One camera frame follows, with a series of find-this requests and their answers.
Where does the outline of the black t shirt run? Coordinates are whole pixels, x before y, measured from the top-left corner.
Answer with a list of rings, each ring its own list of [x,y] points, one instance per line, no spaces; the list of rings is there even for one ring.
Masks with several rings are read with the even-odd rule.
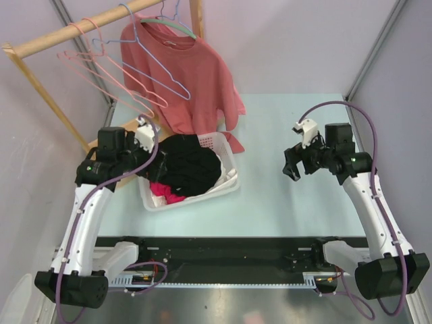
[[[200,145],[196,134],[176,134],[162,141],[169,153],[168,173],[161,181],[178,196],[198,196],[215,185],[221,175],[216,153]]]

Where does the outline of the light blue wire hanger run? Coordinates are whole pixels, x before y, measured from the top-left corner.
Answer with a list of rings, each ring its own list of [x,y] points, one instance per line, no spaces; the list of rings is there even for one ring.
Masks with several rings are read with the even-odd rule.
[[[182,83],[180,83],[177,80],[175,80],[173,78],[171,72],[140,42],[140,39],[139,39],[138,33],[137,33],[137,28],[136,28],[136,18],[134,17],[134,13],[132,12],[132,10],[125,3],[120,3],[119,5],[124,6],[129,11],[130,18],[131,18],[131,21],[132,21],[133,30],[134,30],[134,39],[133,40],[122,40],[122,39],[119,39],[119,40],[103,41],[100,38],[94,38],[94,39],[92,39],[92,44],[98,50],[102,51],[104,49],[104,45],[108,45],[109,43],[138,43],[139,46],[148,54],[148,56],[151,59],[153,59],[167,73],[167,75],[170,77],[171,81],[173,83],[177,84],[182,90],[185,91],[185,93],[187,94],[187,96],[185,97],[184,95],[182,95],[179,92],[175,91],[174,89],[168,87],[167,85],[165,85],[164,83],[162,83],[162,82],[158,81],[157,79],[151,77],[150,75],[145,74],[141,70],[138,70],[137,68],[133,67],[132,65],[130,65],[128,63],[125,63],[124,61],[122,63],[125,64],[127,67],[131,68],[132,70],[138,72],[139,74],[142,74],[143,76],[146,76],[147,78],[151,79],[152,81],[155,81],[157,84],[160,84],[161,86],[163,86],[167,90],[171,91],[175,95],[178,95],[180,98],[183,98],[183,99],[189,101],[190,97],[191,97],[191,94],[188,91],[188,89]]]

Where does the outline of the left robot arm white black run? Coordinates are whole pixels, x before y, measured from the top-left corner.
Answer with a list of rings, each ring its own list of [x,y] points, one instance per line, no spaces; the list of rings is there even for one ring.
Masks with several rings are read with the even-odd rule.
[[[109,284],[129,266],[140,270],[149,253],[133,240],[122,240],[94,259],[103,214],[122,179],[142,173],[156,157],[157,129],[145,122],[134,131],[101,128],[97,145],[76,170],[74,205],[63,241],[47,271],[36,274],[35,286],[56,305],[98,308]]]

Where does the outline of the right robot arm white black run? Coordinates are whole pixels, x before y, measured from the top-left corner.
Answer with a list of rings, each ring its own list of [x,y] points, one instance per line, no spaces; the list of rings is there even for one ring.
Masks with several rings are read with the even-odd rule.
[[[416,253],[398,227],[378,186],[378,175],[371,174],[372,158],[356,151],[351,125],[327,124],[322,136],[311,119],[296,123],[293,131],[301,142],[284,152],[283,173],[294,181],[300,179],[298,163],[311,175],[327,169],[337,178],[349,196],[366,234],[368,252],[359,252],[341,238],[330,237],[315,242],[311,262],[326,271],[339,267],[353,275],[358,291],[367,300],[412,294],[430,268],[424,253]]]

